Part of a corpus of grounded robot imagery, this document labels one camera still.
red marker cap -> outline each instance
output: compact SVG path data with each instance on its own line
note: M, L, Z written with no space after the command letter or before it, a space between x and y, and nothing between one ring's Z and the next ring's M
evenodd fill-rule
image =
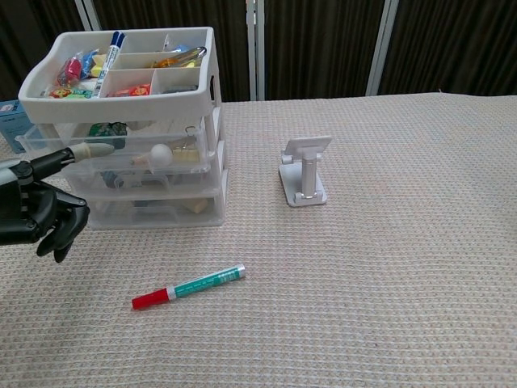
M167 289L159 289L153 293L142 295L141 297L135 297L132 302L132 308L135 310L144 309L152 305L158 305L169 301L169 294Z

blue box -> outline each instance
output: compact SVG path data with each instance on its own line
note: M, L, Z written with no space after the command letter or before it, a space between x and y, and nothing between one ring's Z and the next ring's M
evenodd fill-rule
M0 103L0 133L6 138L15 153L25 152L15 138L18 135L24 135L31 127L32 123L17 99Z

dark curtain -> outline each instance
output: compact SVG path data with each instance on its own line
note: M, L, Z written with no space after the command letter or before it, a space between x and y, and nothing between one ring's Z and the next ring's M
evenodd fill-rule
M0 1L0 100L18 98L23 80L59 34L82 30L73 1Z
M244 0L95 0L102 29L213 27L224 101L250 99Z
M266 97L364 95L384 0L266 0Z
M517 93L517 1L400 0L380 94Z

beige textured tablecloth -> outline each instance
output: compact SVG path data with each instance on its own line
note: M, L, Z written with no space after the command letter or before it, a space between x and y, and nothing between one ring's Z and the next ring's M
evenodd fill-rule
M517 386L517 97L228 103L226 223L0 248L0 386ZM331 135L291 209L291 137ZM2 156L7 156L2 143ZM245 280L131 298L243 262Z

marker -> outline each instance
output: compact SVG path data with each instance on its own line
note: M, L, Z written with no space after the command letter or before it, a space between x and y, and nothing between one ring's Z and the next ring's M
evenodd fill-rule
M104 82L104 77L106 77L107 71L111 68L111 65L113 65L116 56L119 55L120 48L122 47L122 42L124 42L125 37L126 35L122 32L113 32L110 47L107 50L106 54L106 61L104 61L103 69L101 70L99 77L97 78L97 82L95 83L95 89L93 94L91 95L91 98L99 97L100 89Z
M204 289L209 289L216 285L222 285L227 281L241 279L246 276L246 269L243 264L238 264L235 267L226 268L219 272L214 272L210 275L200 277L199 279L182 283L181 285L173 285L142 295L141 297L135 297L132 300L132 308L135 310L144 309L151 305L157 305L160 303L171 302L177 297L186 297L191 293L197 293Z

